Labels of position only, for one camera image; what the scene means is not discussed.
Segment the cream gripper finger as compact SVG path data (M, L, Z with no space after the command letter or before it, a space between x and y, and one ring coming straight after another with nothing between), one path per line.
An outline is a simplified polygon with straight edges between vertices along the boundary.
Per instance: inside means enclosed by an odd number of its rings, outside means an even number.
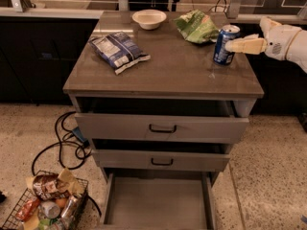
M228 52L259 55L267 48L267 41L259 34L250 34L245 37L229 40L225 44Z
M259 25L260 25L260 28L262 30L263 35L267 35L267 33L270 31L270 29L272 29L273 27L276 27L276 26L281 26L281 23L274 21L267 16L263 16L260 19Z

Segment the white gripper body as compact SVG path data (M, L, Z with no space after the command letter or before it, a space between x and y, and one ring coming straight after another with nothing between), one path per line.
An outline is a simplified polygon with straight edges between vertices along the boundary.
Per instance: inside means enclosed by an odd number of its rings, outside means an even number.
M270 29L265 35L268 46L265 54L270 58L288 61L302 60L302 44L299 35L302 29L291 25L281 25Z

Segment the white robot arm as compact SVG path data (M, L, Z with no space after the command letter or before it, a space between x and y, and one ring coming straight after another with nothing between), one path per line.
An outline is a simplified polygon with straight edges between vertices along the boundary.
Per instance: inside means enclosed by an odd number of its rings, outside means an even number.
M250 34L228 41L225 48L232 53L259 55L288 60L307 73L307 31L294 25L281 24L263 16L260 19L263 37Z

